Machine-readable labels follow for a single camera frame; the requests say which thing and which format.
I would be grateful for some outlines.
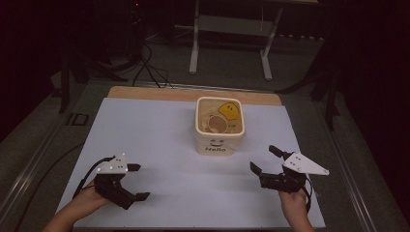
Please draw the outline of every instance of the white tabletop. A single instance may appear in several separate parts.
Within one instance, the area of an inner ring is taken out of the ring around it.
[[[75,227],[289,227],[278,193],[261,188],[249,169],[253,161],[264,172],[282,172],[283,159],[270,153],[269,145],[299,151],[286,109],[250,104],[243,109],[246,134],[241,147],[230,157],[209,157],[195,152],[195,102],[104,99],[58,209],[72,199],[79,181],[95,162],[125,153],[129,163],[142,167],[122,179],[123,188],[151,195],[128,210],[114,204],[104,206]],[[314,227],[325,226],[314,194],[308,216]]]

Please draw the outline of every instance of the yellow sticker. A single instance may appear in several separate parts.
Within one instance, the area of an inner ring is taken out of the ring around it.
[[[223,104],[218,112],[225,116],[227,120],[235,120],[239,117],[239,108],[232,102]]]

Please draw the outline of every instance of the cartoon face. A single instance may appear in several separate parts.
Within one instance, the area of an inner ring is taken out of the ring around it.
[[[235,120],[239,117],[239,108],[232,102],[223,104],[218,112],[225,116],[226,120]]]
[[[212,139],[210,145],[213,147],[221,147],[223,142],[223,139]]]

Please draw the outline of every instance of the bucket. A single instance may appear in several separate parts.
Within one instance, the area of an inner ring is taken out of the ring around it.
[[[196,102],[196,152],[231,156],[245,135],[241,103],[235,99],[202,97]]]

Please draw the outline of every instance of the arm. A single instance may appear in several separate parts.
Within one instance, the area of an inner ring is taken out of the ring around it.
[[[61,209],[46,225],[43,232],[68,232],[76,221],[85,218],[109,201],[95,192],[93,182]]]
[[[308,220],[306,195],[300,189],[298,192],[279,192],[283,214],[295,232],[311,232],[313,227]]]

